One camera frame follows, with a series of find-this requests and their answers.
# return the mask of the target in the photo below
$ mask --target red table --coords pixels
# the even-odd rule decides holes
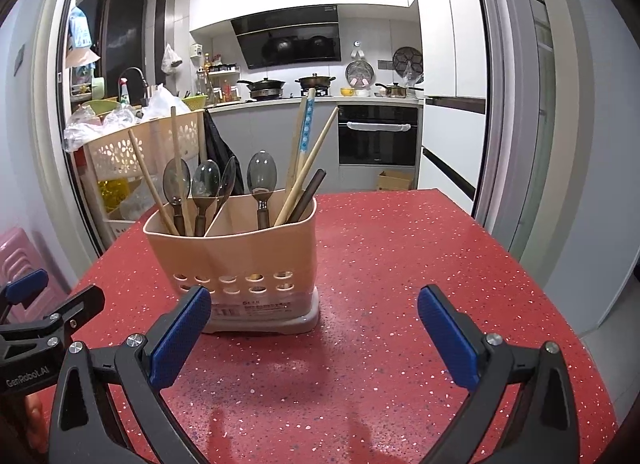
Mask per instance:
[[[572,375],[583,463],[616,430],[588,353],[538,286],[469,216],[435,190],[319,197],[321,322],[297,336],[203,335],[162,395],[212,463],[417,463],[459,409],[417,318],[415,300],[438,284],[486,332],[538,347],[557,341]],[[90,347],[145,332],[176,298],[142,232],[120,237],[78,285],[107,305],[75,339]],[[478,456],[493,449],[515,390]],[[137,448],[149,456],[122,394]]]

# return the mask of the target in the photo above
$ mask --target oven door handle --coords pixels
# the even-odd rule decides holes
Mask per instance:
[[[355,121],[347,121],[347,126],[351,130],[361,130],[366,132],[407,132],[411,130],[408,123],[356,123]]]

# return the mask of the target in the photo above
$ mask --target faucet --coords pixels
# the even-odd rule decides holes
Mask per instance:
[[[120,97],[122,96],[122,94],[120,93],[120,79],[122,78],[122,75],[126,73],[127,70],[129,69],[137,70],[138,73],[140,74],[140,80],[142,80],[142,86],[145,90],[145,94],[141,98],[140,102],[142,103],[143,107],[146,107],[149,105],[149,98],[151,98],[151,88],[149,87],[149,84],[146,82],[145,75],[142,74],[142,70],[138,67],[127,67],[127,69],[123,70],[118,76],[118,102],[120,101]]]

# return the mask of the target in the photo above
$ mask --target spoon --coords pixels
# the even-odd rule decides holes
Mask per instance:
[[[258,229],[270,227],[267,201],[276,188],[278,171],[270,154],[261,150],[249,161],[246,182],[254,199],[258,201]]]
[[[198,207],[194,235],[204,237],[207,230],[207,209],[218,197],[220,191],[220,169],[215,161],[208,159],[198,168],[193,175],[191,183],[191,198]]]
[[[220,179],[220,188],[218,189],[218,209],[213,216],[214,220],[218,216],[218,213],[220,213],[220,210],[222,210],[225,202],[231,196],[234,186],[236,186],[236,158],[231,156],[226,164],[225,171],[222,174],[222,179]]]
[[[191,174],[189,173],[189,167],[184,159],[180,164],[182,167],[182,180],[185,187],[189,187],[191,181]],[[164,174],[162,175],[162,190],[164,196],[168,200],[171,207],[174,209],[174,225],[178,230],[180,236],[186,236],[184,227],[184,215],[182,214],[182,199],[180,199],[180,189],[178,187],[178,177],[175,171],[175,160],[172,159],[164,167]]]

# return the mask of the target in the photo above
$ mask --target beige plastic utensil caddy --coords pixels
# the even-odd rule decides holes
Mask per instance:
[[[272,224],[284,200],[284,190],[269,200]],[[191,199],[189,207],[193,218]],[[192,285],[209,289],[212,310],[204,332],[300,333],[313,329],[319,317],[316,208],[314,199],[300,222],[257,231],[257,202],[242,195],[226,202],[204,237],[168,234],[158,212],[144,232],[178,296]]]

